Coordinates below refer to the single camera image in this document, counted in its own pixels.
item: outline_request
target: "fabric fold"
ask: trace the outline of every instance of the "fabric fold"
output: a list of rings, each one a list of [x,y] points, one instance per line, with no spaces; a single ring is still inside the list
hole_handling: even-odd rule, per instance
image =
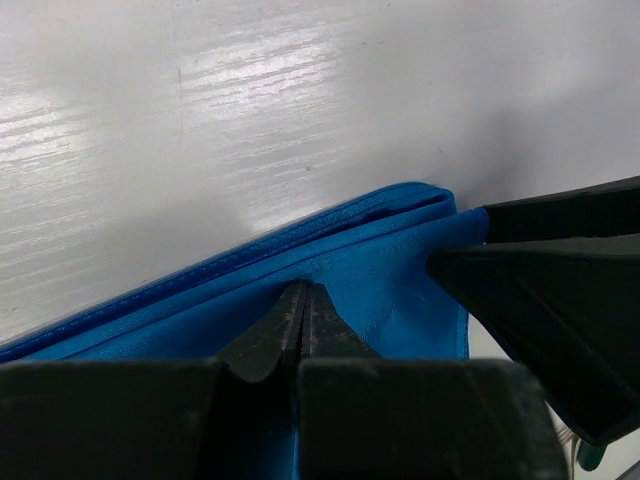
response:
[[[320,282],[343,319],[383,356],[467,355],[467,316],[427,275],[440,247],[484,241],[483,209],[453,194],[387,187],[73,315],[0,349],[0,361],[188,358],[214,354],[295,279]]]

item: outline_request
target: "white wooden table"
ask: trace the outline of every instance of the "white wooden table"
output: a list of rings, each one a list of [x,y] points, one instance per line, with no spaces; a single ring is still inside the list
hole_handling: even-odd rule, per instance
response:
[[[638,175],[639,24],[633,0],[5,0],[0,339],[391,183],[465,207]]]

